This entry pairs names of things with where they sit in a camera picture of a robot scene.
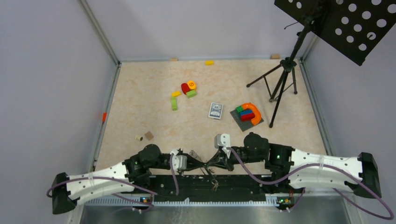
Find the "black perforated panel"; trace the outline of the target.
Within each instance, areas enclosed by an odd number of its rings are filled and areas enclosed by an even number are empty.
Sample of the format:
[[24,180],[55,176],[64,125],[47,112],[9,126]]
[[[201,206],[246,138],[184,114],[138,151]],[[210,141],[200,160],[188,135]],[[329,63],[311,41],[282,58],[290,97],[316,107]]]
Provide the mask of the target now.
[[396,23],[394,0],[276,0],[274,5],[361,66]]

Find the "green lego brick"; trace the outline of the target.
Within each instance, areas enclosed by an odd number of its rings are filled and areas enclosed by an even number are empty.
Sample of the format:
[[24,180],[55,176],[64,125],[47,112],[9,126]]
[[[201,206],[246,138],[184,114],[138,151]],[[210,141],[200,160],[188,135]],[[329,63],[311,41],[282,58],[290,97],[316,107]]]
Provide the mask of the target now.
[[236,107],[235,110],[237,113],[240,113],[240,112],[244,111],[244,108],[240,105],[240,106]]

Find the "blue lego brick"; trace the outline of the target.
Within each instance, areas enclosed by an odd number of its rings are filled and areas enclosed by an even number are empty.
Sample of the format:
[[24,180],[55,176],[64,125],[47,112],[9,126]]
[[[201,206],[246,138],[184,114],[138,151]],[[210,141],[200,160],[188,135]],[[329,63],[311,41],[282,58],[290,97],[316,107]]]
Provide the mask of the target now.
[[239,113],[240,116],[244,116],[244,115],[247,115],[247,114],[254,114],[254,113],[250,109],[246,109],[246,110],[244,110],[244,111]]

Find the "perforated metal keyring plate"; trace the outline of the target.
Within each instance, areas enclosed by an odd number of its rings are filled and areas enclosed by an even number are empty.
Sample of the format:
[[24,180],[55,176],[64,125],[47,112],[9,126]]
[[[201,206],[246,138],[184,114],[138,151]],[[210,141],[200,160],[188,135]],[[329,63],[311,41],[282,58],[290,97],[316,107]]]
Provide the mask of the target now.
[[[190,152],[189,152],[189,155],[191,156],[191,157],[193,157],[194,159],[196,159],[196,160],[198,160],[199,162],[202,162],[202,159],[201,159],[201,157],[194,151],[194,150],[191,150]],[[219,182],[215,179],[215,177],[213,176],[213,173],[214,173],[214,171],[213,170],[211,170],[210,168],[200,168],[200,170],[204,173],[204,170],[205,170],[205,172],[206,172],[206,174],[210,177],[210,179],[211,179],[211,183],[212,183],[212,185],[213,185],[213,187],[212,187],[212,191],[217,191],[217,189],[218,189],[218,187],[219,187]]]

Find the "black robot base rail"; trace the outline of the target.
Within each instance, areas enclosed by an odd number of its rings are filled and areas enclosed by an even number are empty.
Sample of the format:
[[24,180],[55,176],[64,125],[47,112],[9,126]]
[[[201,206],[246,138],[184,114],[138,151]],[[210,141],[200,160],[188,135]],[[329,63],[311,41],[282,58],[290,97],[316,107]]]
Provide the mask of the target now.
[[274,185],[263,185],[248,175],[189,175],[177,176],[179,194],[171,175],[156,175],[135,181],[134,184],[153,192],[155,202],[228,203],[259,202],[266,194],[280,193]]

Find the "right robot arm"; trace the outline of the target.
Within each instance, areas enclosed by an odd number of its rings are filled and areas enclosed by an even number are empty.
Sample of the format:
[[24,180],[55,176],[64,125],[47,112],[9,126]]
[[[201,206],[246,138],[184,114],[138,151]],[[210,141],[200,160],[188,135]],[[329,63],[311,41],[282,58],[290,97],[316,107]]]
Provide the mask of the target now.
[[232,171],[236,164],[263,162],[272,175],[270,181],[279,192],[290,188],[323,188],[352,192],[363,198],[381,197],[378,167],[372,154],[362,152],[357,157],[335,157],[308,153],[290,146],[269,143],[250,132],[242,147],[231,146],[229,134],[214,138],[216,154],[208,166]]

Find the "grey lego baseplate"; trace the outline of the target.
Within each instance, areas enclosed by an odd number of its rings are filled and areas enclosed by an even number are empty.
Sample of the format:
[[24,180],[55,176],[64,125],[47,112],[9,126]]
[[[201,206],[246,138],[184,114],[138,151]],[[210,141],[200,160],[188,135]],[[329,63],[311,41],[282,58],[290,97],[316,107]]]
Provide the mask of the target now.
[[246,131],[252,127],[254,127],[250,120],[248,121],[241,121],[240,120],[240,115],[239,113],[236,112],[236,110],[234,109],[233,111],[230,112],[231,116],[233,117],[233,119],[235,120],[235,122],[237,123],[237,125],[239,126],[239,128],[241,129],[241,131]]

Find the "red cylinder block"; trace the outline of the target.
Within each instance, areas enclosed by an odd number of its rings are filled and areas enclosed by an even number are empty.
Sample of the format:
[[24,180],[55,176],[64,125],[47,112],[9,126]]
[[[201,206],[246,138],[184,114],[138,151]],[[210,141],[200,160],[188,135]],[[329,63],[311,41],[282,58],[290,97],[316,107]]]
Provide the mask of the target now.
[[181,84],[181,90],[184,95],[186,95],[189,91],[191,91],[189,85],[187,83],[182,83]]

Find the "playing card deck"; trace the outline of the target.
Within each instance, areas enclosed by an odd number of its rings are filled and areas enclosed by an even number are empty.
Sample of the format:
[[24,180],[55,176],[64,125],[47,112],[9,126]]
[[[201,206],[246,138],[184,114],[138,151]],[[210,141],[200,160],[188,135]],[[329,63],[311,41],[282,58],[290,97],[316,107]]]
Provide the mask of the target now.
[[211,119],[221,119],[224,105],[219,103],[211,103],[208,112],[208,118]]

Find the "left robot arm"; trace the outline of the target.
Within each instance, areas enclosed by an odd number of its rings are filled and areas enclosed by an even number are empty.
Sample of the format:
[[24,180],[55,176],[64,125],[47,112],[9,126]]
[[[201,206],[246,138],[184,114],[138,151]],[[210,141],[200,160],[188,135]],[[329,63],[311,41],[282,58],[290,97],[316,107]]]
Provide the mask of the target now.
[[58,215],[94,198],[115,193],[136,190],[156,195],[156,192],[149,190],[151,169],[182,173],[205,166],[204,162],[184,153],[182,149],[173,149],[166,154],[157,145],[149,144],[138,154],[102,170],[81,175],[57,174],[47,197],[52,200],[52,213]]

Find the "yellow block at far edge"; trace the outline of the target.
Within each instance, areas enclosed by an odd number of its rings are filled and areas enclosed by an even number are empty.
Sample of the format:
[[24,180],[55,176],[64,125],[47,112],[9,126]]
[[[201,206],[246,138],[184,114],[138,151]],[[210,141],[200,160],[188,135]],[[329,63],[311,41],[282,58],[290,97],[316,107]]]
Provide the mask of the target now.
[[214,65],[214,61],[213,60],[205,61],[205,65]]

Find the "small wooden hexagon block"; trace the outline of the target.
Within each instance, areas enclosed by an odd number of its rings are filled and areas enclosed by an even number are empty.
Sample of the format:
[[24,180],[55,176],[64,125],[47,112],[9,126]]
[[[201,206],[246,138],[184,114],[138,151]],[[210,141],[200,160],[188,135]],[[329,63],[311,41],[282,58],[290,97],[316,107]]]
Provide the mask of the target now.
[[145,138],[150,141],[154,138],[153,134],[149,131],[144,134]]

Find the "yellow rectangular block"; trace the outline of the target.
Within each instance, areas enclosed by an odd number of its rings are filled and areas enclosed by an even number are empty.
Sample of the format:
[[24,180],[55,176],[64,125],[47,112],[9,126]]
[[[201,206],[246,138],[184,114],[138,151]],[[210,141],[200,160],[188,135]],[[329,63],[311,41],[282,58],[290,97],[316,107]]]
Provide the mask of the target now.
[[178,96],[180,96],[180,95],[181,95],[181,92],[180,92],[180,91],[175,91],[175,92],[173,92],[173,93],[171,94],[172,97],[178,97]]

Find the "orange curved lego tube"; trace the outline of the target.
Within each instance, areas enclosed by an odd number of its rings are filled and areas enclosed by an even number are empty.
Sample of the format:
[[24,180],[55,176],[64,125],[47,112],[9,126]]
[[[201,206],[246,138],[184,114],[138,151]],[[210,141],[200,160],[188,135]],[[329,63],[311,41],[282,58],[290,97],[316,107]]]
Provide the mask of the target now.
[[253,126],[257,125],[260,123],[262,116],[260,111],[257,109],[257,107],[252,104],[252,103],[244,103],[241,105],[243,110],[251,110],[252,112],[249,114],[243,114],[240,115],[240,120],[241,121],[248,121],[250,120],[251,124]]

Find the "red lego brick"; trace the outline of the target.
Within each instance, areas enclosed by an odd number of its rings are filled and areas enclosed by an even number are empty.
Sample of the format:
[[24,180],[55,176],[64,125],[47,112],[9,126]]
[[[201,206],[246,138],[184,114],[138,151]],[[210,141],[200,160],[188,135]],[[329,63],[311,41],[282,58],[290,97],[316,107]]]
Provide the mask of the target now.
[[241,114],[240,115],[240,120],[241,121],[248,121],[248,120],[252,120],[255,118],[255,114],[254,113],[246,113],[246,114]]

